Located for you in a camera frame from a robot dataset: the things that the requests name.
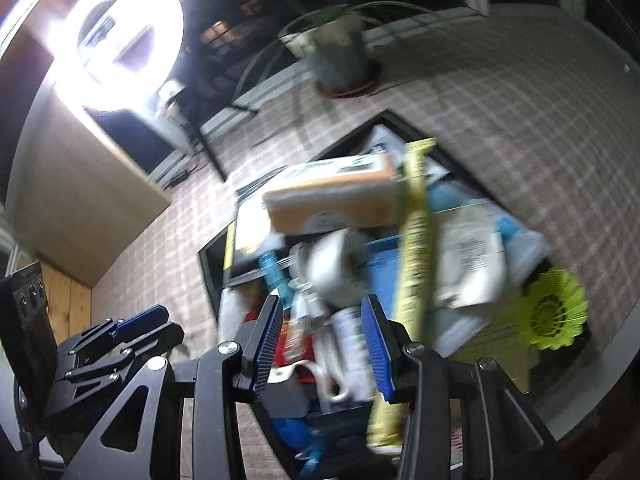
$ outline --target clutter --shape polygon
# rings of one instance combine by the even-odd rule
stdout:
[[[437,231],[434,306],[494,304],[502,295],[507,266],[492,210],[484,203],[433,215]]]
[[[371,284],[369,292],[378,297],[388,318],[392,316],[396,297],[399,238],[399,236],[389,236],[367,244],[370,254],[367,264]]]
[[[423,174],[424,157],[435,143],[435,139],[408,143],[404,159],[406,210],[400,229],[399,272],[392,318],[404,325],[414,341],[422,336],[422,318],[428,304],[431,234]],[[384,403],[377,396],[367,429],[367,443],[370,447],[397,445],[401,440],[401,425],[402,405]]]
[[[260,402],[271,418],[301,418],[310,400],[298,379],[295,366],[271,368]]]
[[[588,317],[584,288],[563,269],[542,274],[518,303],[520,331],[529,344],[541,350],[571,345]]]
[[[274,251],[267,251],[258,258],[258,265],[265,270],[264,281],[269,290],[277,290],[284,310],[291,308],[293,304],[293,291],[289,286],[289,280],[278,266],[278,257]]]
[[[335,308],[360,303],[369,292],[367,239],[354,228],[320,238],[308,256],[308,280]]]
[[[318,398],[321,406],[324,404],[323,412],[328,412],[331,410],[329,404],[350,398],[350,386],[332,330],[330,311],[307,275],[310,251],[306,244],[298,244],[291,253],[295,262],[291,267],[293,280],[290,283],[296,293],[289,317],[285,354],[291,360],[295,359],[302,352],[303,338],[311,337],[316,362],[309,370],[316,378]],[[332,387],[334,381],[337,393]]]
[[[548,255],[543,235],[489,200],[442,150],[427,156],[433,147],[433,139],[405,144],[376,124],[345,150],[360,155],[273,171],[250,185],[253,200],[242,195],[230,226],[232,236],[233,227],[242,235],[235,234],[231,254],[234,264],[252,258],[253,269],[240,278],[264,276],[262,288],[266,281],[291,305],[261,402],[280,440],[304,463],[300,477],[338,476],[346,462],[353,465],[343,440],[359,442],[368,457],[367,444],[376,454],[401,452],[404,410],[376,393],[358,307],[364,296],[377,295],[387,318],[442,357],[494,358],[523,392],[538,352],[522,338],[525,324],[535,318],[526,337],[536,344],[557,328],[546,306],[534,314],[531,292],[529,300],[505,300]],[[255,233],[245,233],[254,219]],[[561,303],[558,296],[555,312]],[[360,409],[370,413],[368,427],[361,416],[348,423]],[[452,467],[462,463],[461,432],[460,420],[452,420]]]
[[[349,381],[353,400],[373,400],[376,396],[376,383],[373,380],[369,352],[362,333],[360,309],[357,306],[348,306],[339,310],[331,316],[331,325],[344,357],[345,376]]]
[[[404,164],[406,143],[384,124],[376,124],[367,139],[364,149],[360,153],[363,155],[386,153],[391,157],[394,167],[399,169]],[[449,173],[449,170],[438,164],[430,156],[426,158],[424,176],[427,178],[427,186],[431,186]]]
[[[482,357],[493,358],[522,393],[529,391],[529,369],[534,364],[531,350],[524,343],[510,308],[504,308],[482,332],[455,352],[451,359],[475,363]]]
[[[358,155],[289,166],[262,189],[274,231],[326,233],[398,224],[396,170],[387,155]]]
[[[545,237],[527,229],[513,215],[459,180],[443,180],[429,187],[429,211],[434,213],[479,203],[486,204],[494,215],[508,262],[509,281],[513,288],[517,288],[548,256],[549,246]]]

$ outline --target black tray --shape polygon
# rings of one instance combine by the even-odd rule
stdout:
[[[393,131],[396,135],[401,137],[405,142],[412,142],[414,140],[425,139],[426,136],[415,126],[406,122],[403,118],[398,116],[392,110],[384,110],[375,117],[366,121],[361,126],[348,133],[342,139],[329,146],[319,155],[316,155],[311,160],[322,160],[326,158],[336,158],[338,156],[357,155],[366,145],[367,138],[371,133],[373,127],[377,124],[383,124]],[[463,180],[468,186],[480,192],[487,198],[493,200],[504,208],[500,201],[497,200],[482,184],[480,184],[471,173],[469,173],[461,164],[459,164],[455,158],[449,155],[442,147],[437,146],[430,153],[430,156],[444,168],[448,169],[454,176]],[[238,190],[239,196],[245,196],[247,192],[254,192],[265,182],[264,178],[258,179],[251,184]],[[207,287],[207,293],[211,306],[216,317],[220,310],[220,293],[222,291],[223,283],[223,260],[225,252],[226,241],[226,228],[218,234],[212,241],[210,241],[204,248],[202,248],[198,254],[200,259],[200,265],[202,266],[202,273],[205,279],[205,285]],[[531,275],[528,282],[532,282],[537,279],[537,275],[540,272],[544,272],[550,267],[549,261],[545,260]],[[586,327],[584,334],[577,337],[575,343],[570,347],[564,347],[557,351],[542,351],[540,352],[540,364],[536,365],[531,371],[532,377],[532,392],[538,394],[542,388],[550,385],[550,382],[555,381],[561,375],[562,371],[574,361],[578,354],[582,351],[586,345],[590,334]],[[538,378],[540,383],[538,387],[533,384],[534,378]],[[260,405],[260,403],[252,406],[254,414],[262,431],[264,432],[270,446],[273,448],[275,455],[280,460],[283,468],[290,478],[297,478],[302,468],[301,464],[295,460],[295,451],[289,448],[277,435],[271,427],[271,419],[266,410]],[[308,476],[310,480],[316,478],[330,478],[339,474],[341,479],[352,478],[392,478],[394,476],[394,468],[388,458],[373,455],[372,453],[363,454],[358,457],[350,457],[352,462],[344,460],[342,463],[337,463],[333,460],[330,464],[322,464],[316,471],[318,474]]]

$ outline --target potted plant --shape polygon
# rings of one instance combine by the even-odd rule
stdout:
[[[305,60],[324,94],[338,96],[364,88],[372,78],[372,65],[367,58],[362,32],[366,23],[383,26],[382,21],[366,12],[385,7],[426,12],[442,19],[425,7],[394,0],[363,4],[350,4],[348,0],[340,0],[340,3],[312,12],[303,12],[300,5],[295,4],[292,8],[301,15],[280,31],[276,42],[269,44],[252,59],[240,78],[234,100],[240,95],[248,73],[262,54],[271,50],[277,41],[286,45],[298,59]],[[277,49],[273,59],[267,63],[258,85],[268,76],[281,54],[282,49]]]

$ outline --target metal bolt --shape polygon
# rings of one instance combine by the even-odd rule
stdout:
[[[218,345],[218,352],[224,355],[232,354],[238,350],[238,343],[235,341],[225,341]]]
[[[498,363],[496,363],[490,357],[480,358],[480,360],[478,361],[478,364],[480,365],[480,369],[483,372],[493,372],[498,367]]]
[[[29,315],[27,312],[27,298],[24,297],[24,294],[20,296],[20,309],[22,310],[22,315],[24,317]]]
[[[38,308],[38,293],[33,283],[29,285],[29,300],[31,301],[31,307],[36,310]]]
[[[160,355],[154,356],[146,362],[146,367],[155,372],[162,370],[165,366],[166,359]]]
[[[409,355],[420,357],[422,354],[424,354],[424,345],[411,341],[410,343],[407,343],[406,345],[404,345],[404,350]]]

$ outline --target wooden wall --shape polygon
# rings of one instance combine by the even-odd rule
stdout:
[[[60,344],[91,326],[91,289],[44,262],[42,274],[49,300],[49,322]]]

